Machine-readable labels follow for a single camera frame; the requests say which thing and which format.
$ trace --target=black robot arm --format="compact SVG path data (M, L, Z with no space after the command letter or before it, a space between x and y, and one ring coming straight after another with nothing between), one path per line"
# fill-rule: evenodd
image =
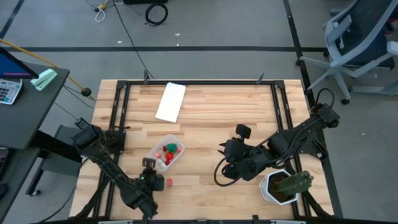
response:
M111 182L120 190L123 202L132 209L137 207L145 217L152 218L157 214L157 204L152 192L164 188L164 178L153 169L155 160L144 158L142 165L146 168L139 178L130 179L114 163L104 145L112 134L103 134L101 128L90 125L72 137L73 145L82 156L86 156L99 166Z
M311 133L318 129L335 128L338 126L339 119L340 117L327 104L317 104L311 109L309 119L294 129L277 131L257 146L244 143L244 138L250 138L251 130L245 125L239 124L236 127L239 138L232 138L226 143L220 144L220 146L224 146L224 151L220 151L224 155L224 159L215 169L216 184L226 187L240 178L249 181L267 167L283 168L280 164L293 158ZM221 173L225 177L233 179L228 184L220 184L216 179L217 170L223 161L227 161L229 164L222 168Z

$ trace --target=white paper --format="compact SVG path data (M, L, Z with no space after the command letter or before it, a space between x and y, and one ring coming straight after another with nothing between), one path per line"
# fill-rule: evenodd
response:
M186 87L183 85L168 83L155 117L165 121L177 122L182 100L184 99L185 89Z

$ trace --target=blue screen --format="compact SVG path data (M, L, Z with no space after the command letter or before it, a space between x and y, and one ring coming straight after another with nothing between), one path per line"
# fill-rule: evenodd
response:
M24 78L31 77L31 74L29 74L12 60L8 59L5 55L0 54L0 78L4 76L9 78Z

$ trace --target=potted plant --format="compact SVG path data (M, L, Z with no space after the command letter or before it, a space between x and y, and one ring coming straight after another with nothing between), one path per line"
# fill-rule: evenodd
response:
M278 170L261 181L260 191L267 201L286 205L297 201L299 193L311 187L312 180L308 171L290 175L286 170Z

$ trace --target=office chair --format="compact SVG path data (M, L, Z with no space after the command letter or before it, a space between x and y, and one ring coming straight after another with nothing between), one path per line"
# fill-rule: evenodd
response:
M351 98L342 73L358 78L375 67L394 68L393 55L398 55L398 43L387 42L383 26L398 5L398 0L358 0L350 7L330 19L324 26L327 52L330 63L307 57L301 61L314 64L327 71L306 90L305 94L322 80L333 76L345 99L343 105Z

